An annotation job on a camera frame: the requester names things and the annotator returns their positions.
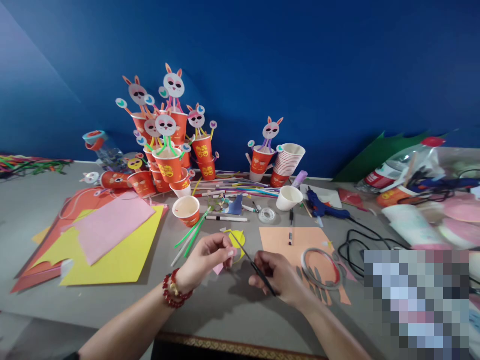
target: hand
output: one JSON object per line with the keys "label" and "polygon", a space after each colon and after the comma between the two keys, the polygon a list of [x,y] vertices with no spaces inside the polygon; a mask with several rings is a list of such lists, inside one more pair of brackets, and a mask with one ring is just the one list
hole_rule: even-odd
{"label": "hand", "polygon": [[203,237],[176,273],[178,289],[184,294],[196,289],[219,264],[231,268],[234,249],[230,237],[223,232]]}
{"label": "hand", "polygon": [[[312,293],[304,286],[285,256],[259,251],[255,255],[255,264],[268,277],[271,286],[284,303],[299,309],[311,300]],[[265,295],[269,292],[268,287],[256,274],[250,277],[248,283],[262,289]]]}

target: paper rabbit face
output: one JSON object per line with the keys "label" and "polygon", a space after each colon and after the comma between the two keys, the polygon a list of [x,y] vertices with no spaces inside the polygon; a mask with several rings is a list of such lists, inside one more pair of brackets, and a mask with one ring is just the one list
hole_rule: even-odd
{"label": "paper rabbit face", "polygon": [[177,123],[167,114],[160,115],[155,120],[157,131],[164,137],[172,136],[177,131]]}
{"label": "paper rabbit face", "polygon": [[168,64],[165,64],[167,74],[163,78],[163,86],[167,89],[172,98],[180,98],[185,92],[184,82],[182,81],[182,69],[175,74]]}
{"label": "paper rabbit face", "polygon": [[157,126],[155,125],[155,120],[150,119],[145,121],[145,130],[148,135],[152,138],[160,137],[159,131],[157,130]]}
{"label": "paper rabbit face", "polygon": [[282,117],[278,122],[272,122],[272,118],[268,117],[268,124],[263,128],[263,137],[265,139],[273,139],[279,134],[280,131],[280,123],[284,120]]}
{"label": "paper rabbit face", "polygon": [[196,104],[196,109],[192,109],[191,106],[186,106],[190,113],[188,114],[188,122],[194,128],[199,129],[205,124],[205,109],[203,106],[200,106],[198,103]]}
{"label": "paper rabbit face", "polygon": [[145,105],[145,96],[147,91],[143,86],[140,86],[140,79],[138,76],[135,76],[135,83],[132,83],[125,76],[123,77],[125,82],[128,84],[128,92],[130,93],[131,98],[138,105]]}

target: pink paper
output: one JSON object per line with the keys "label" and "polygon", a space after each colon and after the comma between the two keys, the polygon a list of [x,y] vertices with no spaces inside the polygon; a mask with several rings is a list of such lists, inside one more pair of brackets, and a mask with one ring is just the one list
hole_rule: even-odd
{"label": "pink paper", "polygon": [[139,197],[124,193],[94,213],[72,224],[90,266],[103,258],[147,221],[155,210]]}

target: bracelet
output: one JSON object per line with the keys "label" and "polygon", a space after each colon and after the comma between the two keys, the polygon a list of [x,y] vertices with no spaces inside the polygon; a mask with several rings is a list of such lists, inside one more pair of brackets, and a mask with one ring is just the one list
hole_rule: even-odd
{"label": "bracelet", "polygon": [[[168,274],[167,276],[165,276],[165,279],[163,279],[163,289],[164,289],[163,296],[165,297],[165,300],[166,300],[168,306],[171,307],[171,308],[174,308],[174,309],[181,308],[185,304],[185,301],[190,299],[190,297],[194,293],[193,290],[190,291],[188,294],[182,294],[182,292],[179,291],[179,289],[177,287],[177,279],[176,279],[177,273],[178,273],[179,270],[180,270],[180,268],[175,269],[173,271],[173,273]],[[175,297],[179,298],[177,300],[174,300],[172,298],[172,296],[170,295],[170,291],[169,291],[169,279],[170,278],[171,278],[170,288],[173,289]]]}

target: water bottle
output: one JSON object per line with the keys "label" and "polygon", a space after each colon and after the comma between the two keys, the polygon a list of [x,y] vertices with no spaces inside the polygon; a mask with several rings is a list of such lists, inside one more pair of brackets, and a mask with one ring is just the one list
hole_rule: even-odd
{"label": "water bottle", "polygon": [[418,154],[415,164],[421,164],[432,154],[434,148],[442,146],[444,143],[445,140],[441,137],[427,137],[420,144],[393,155],[355,185],[355,188],[365,193],[379,193],[381,189],[393,184],[395,180],[400,178],[402,172],[409,167],[415,153]]}

